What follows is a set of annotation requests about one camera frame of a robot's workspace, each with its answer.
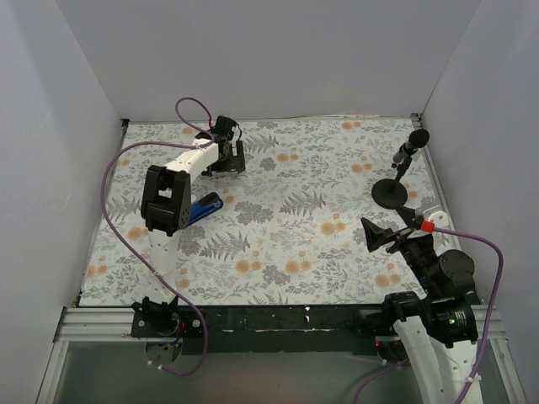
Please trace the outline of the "blue black stapler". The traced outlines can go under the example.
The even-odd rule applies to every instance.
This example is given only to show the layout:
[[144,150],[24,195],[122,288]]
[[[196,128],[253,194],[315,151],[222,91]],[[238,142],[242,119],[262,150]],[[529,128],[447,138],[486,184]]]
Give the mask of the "blue black stapler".
[[215,192],[198,199],[191,205],[188,226],[191,226],[197,221],[200,221],[217,212],[223,207],[223,205],[223,200]]

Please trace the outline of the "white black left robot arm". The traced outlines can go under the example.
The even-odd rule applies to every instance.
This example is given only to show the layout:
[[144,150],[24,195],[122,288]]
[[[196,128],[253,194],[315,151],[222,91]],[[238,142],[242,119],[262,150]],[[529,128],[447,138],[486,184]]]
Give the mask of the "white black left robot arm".
[[181,233],[189,226],[217,212],[224,205],[211,192],[201,198],[192,193],[193,182],[200,176],[218,173],[239,174],[246,163],[236,120],[220,115],[209,132],[199,132],[192,149],[171,162],[147,169],[141,217],[148,229],[149,263],[154,279],[148,282],[146,296],[131,308],[135,312],[131,335],[136,338],[199,337],[204,319],[196,309],[179,306],[173,287]]

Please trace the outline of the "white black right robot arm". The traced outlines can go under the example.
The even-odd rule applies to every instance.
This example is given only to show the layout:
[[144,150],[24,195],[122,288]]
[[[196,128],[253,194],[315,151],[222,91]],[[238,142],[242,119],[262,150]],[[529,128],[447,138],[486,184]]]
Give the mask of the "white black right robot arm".
[[397,213],[405,227],[396,231],[362,219],[367,249],[401,253],[425,296],[387,295],[382,327],[400,338],[424,403],[481,403],[481,378],[472,372],[479,334],[467,301],[475,289],[475,264],[460,250],[436,253],[433,233],[449,225],[444,211],[399,206]]

